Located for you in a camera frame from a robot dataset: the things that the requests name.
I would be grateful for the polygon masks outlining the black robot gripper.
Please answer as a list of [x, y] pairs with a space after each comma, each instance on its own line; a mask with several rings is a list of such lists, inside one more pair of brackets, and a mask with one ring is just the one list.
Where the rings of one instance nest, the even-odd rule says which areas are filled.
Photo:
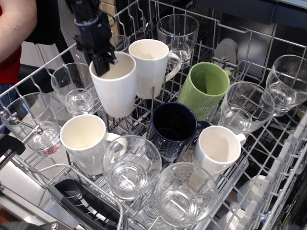
[[110, 64], [117, 63], [115, 48], [110, 43], [110, 15], [104, 11], [75, 11], [74, 16], [74, 23], [80, 31], [74, 36], [77, 49], [83, 52], [87, 63], [93, 62], [100, 77], [110, 70]]

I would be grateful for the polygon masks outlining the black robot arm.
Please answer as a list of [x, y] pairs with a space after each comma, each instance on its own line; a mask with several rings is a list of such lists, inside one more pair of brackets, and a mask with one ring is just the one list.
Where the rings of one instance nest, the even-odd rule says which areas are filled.
[[117, 61], [115, 48], [110, 42], [109, 18], [114, 17], [100, 9], [98, 0], [67, 0], [66, 4], [80, 32], [73, 37], [77, 49], [83, 52], [88, 64], [94, 65], [97, 75], [102, 76]]

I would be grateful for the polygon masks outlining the person forearm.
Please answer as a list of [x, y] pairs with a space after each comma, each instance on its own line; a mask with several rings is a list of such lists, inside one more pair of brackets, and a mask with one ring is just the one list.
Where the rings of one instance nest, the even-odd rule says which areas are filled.
[[0, 8], [0, 61], [3, 62], [36, 27], [37, 6], [35, 0], [2, 0]]

